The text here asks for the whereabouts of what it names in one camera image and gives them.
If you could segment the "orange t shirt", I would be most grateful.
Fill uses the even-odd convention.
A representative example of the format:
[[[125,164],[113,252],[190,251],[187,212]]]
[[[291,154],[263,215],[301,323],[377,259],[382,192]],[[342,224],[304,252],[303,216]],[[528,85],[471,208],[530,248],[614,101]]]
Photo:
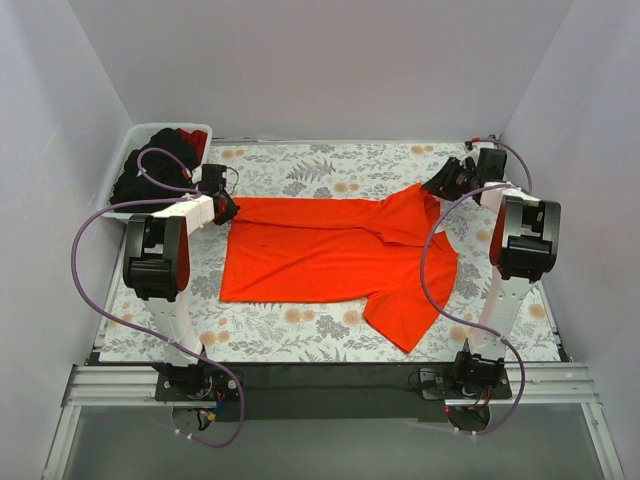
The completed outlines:
[[[405,353],[454,289],[458,255],[431,231],[439,202],[412,185],[384,200],[237,200],[219,298],[336,303],[366,299],[364,318]]]

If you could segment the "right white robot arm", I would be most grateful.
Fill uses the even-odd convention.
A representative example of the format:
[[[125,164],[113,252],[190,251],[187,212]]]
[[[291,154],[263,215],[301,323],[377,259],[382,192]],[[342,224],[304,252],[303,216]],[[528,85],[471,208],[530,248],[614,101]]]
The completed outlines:
[[[476,324],[458,322],[471,328],[470,353],[497,362],[510,349],[508,335],[526,296],[555,266],[561,205],[531,195],[529,172],[525,173],[525,188],[506,181],[507,157],[522,157],[498,140],[486,147],[487,141],[482,137],[467,141],[465,155],[449,158],[421,189],[450,203],[440,220],[467,199],[496,214],[489,247],[492,277],[485,305]]]

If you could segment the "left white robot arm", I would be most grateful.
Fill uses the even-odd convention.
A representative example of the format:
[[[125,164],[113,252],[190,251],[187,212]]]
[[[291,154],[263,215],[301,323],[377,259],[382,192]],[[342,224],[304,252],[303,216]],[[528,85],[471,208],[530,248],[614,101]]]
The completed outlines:
[[[196,186],[202,193],[150,214],[135,214],[128,220],[123,280],[151,313],[159,334],[169,340],[163,362],[186,367],[178,387],[193,400],[205,398],[213,386],[211,373],[195,365],[186,354],[202,352],[188,312],[187,287],[191,274],[189,236],[209,223],[223,225],[239,207],[226,189],[230,168],[206,164],[196,169]]]

